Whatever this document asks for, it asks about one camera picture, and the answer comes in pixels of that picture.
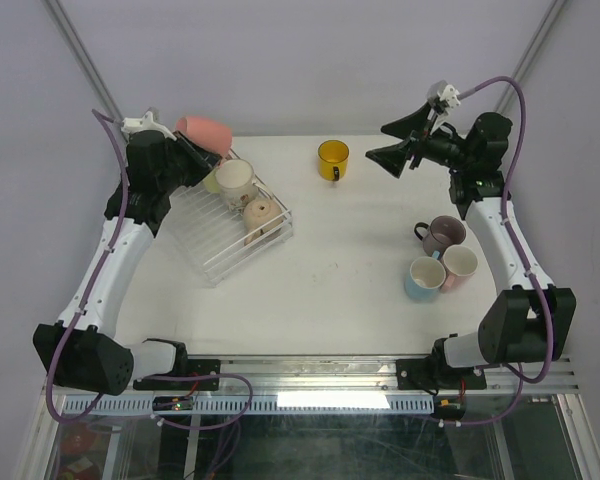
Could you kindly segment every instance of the white light strip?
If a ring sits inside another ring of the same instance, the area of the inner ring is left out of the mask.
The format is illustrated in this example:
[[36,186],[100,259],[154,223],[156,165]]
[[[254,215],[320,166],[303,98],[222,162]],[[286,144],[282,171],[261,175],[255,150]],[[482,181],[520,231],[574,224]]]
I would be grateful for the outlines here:
[[278,393],[278,407],[391,408],[383,393],[351,391],[280,392]]

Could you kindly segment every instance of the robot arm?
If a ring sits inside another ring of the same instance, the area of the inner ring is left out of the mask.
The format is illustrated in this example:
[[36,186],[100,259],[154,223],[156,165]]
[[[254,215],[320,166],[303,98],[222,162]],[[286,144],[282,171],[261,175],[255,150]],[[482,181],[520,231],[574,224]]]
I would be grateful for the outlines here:
[[394,177],[402,174],[408,161],[413,170],[423,158],[449,169],[451,201],[476,234],[496,283],[498,297],[477,330],[437,340],[417,371],[408,372],[408,378],[418,376],[420,384],[431,384],[436,379],[453,381],[478,365],[545,359],[546,319],[511,232],[549,305],[553,360],[562,353],[575,311],[571,290],[556,288],[529,249],[510,197],[506,203],[508,216],[503,220],[501,207],[506,191],[500,166],[509,146],[511,121],[494,112],[483,113],[467,136],[461,137],[452,125],[440,121],[457,105],[457,90],[439,82],[422,108],[381,128],[383,133],[402,140],[400,143],[367,152],[368,158]]
[[[54,325],[40,324],[34,333],[34,346],[49,371],[67,326],[80,314],[53,375],[56,385],[118,395],[132,380],[179,374],[186,364],[182,343],[149,339],[123,347],[113,340],[131,278],[171,208],[169,196],[180,186],[202,181],[221,159],[158,124],[154,114],[149,110],[141,119],[123,122],[123,131],[131,134],[126,148],[130,185],[115,245],[110,248],[109,241],[121,212],[122,183],[107,203],[101,241],[76,294]],[[83,292],[89,290],[87,303],[80,308]]]

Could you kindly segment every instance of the glass panel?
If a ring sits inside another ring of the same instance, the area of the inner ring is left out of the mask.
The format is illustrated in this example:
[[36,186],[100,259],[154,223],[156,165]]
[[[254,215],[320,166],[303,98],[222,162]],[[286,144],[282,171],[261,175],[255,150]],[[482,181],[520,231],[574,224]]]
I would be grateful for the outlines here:
[[[200,433],[159,427],[146,417],[90,417],[59,429],[45,478],[578,479],[551,400],[524,399],[496,425],[442,429],[421,417],[392,414],[247,415],[239,427]],[[469,396],[467,417],[484,418],[508,401]],[[227,417],[169,419],[208,426]]]

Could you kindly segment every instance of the black mug handle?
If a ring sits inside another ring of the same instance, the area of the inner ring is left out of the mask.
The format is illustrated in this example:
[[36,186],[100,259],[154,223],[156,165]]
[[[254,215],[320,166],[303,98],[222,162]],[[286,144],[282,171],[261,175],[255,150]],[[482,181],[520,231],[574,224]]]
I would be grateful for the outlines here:
[[422,240],[424,238],[424,236],[420,235],[420,232],[418,232],[419,228],[424,228],[425,230],[429,230],[429,224],[424,223],[424,222],[418,222],[418,223],[416,223],[416,226],[413,227],[413,233],[416,234],[416,237],[418,237],[420,240]]

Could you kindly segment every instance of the rack wire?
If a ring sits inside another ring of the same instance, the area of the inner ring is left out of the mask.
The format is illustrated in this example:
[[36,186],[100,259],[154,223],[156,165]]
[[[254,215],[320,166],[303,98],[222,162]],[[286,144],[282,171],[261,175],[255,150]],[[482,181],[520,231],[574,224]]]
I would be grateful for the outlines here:
[[277,196],[273,200],[282,213],[262,229],[280,224],[248,244],[242,214],[230,211],[220,195],[208,192],[202,183],[173,193],[165,227],[194,270],[216,286],[256,254],[293,236],[291,210]]

